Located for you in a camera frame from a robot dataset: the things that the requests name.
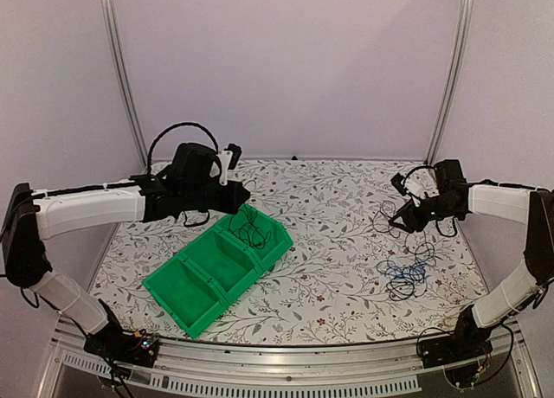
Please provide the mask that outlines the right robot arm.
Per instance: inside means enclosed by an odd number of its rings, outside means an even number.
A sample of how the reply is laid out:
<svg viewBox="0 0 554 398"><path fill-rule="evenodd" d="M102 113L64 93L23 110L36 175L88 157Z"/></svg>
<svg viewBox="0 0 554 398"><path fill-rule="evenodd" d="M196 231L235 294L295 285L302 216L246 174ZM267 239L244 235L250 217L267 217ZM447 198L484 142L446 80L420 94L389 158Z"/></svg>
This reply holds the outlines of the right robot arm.
<svg viewBox="0 0 554 398"><path fill-rule="evenodd" d="M457 159L426 169L434 177L433 189L415 178L418 167L391 178L391 185L408 200L389 224L413 234L431 222L469 222L464 235L490 291L460 313L448 339L451 357L465 360L492 329L527 307L538 308L553 287L553 192L491 179L471 182Z"/></svg>

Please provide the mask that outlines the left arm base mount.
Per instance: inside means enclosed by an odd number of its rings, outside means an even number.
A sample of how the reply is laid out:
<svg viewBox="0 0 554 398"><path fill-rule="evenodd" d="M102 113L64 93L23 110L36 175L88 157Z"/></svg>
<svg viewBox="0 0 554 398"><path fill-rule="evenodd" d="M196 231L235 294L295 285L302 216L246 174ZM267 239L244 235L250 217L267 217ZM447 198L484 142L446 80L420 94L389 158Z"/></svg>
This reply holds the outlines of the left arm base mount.
<svg viewBox="0 0 554 398"><path fill-rule="evenodd" d="M84 351L109 361L152 368L158 356L158 340L158 334L124 331L109 324L98 333L87 335Z"/></svg>

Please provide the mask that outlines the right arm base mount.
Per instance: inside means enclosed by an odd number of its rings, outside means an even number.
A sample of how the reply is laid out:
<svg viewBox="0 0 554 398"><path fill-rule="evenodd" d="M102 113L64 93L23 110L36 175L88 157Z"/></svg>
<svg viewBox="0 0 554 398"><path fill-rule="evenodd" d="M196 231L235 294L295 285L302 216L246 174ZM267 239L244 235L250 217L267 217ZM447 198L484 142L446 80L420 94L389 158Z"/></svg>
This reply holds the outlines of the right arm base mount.
<svg viewBox="0 0 554 398"><path fill-rule="evenodd" d="M459 363L493 351L491 330L478 329L474 334L457 336L454 332L416 341L416 354L425 369Z"/></svg>

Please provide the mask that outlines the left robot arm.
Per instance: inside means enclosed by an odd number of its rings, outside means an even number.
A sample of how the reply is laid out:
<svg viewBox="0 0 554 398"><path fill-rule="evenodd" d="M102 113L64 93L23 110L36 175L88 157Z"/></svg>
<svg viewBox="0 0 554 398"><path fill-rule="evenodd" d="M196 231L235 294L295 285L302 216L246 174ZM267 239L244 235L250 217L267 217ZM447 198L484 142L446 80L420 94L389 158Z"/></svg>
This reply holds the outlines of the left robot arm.
<svg viewBox="0 0 554 398"><path fill-rule="evenodd" d="M109 357L122 357L130 334L107 305L53 269L44 242L106 224L178 219L188 211L235 214L250 197L242 183L229 179L241 154L236 144L182 143L159 173L148 166L118 182L58 190L19 183L2 224L3 277L71 318Z"/></svg>

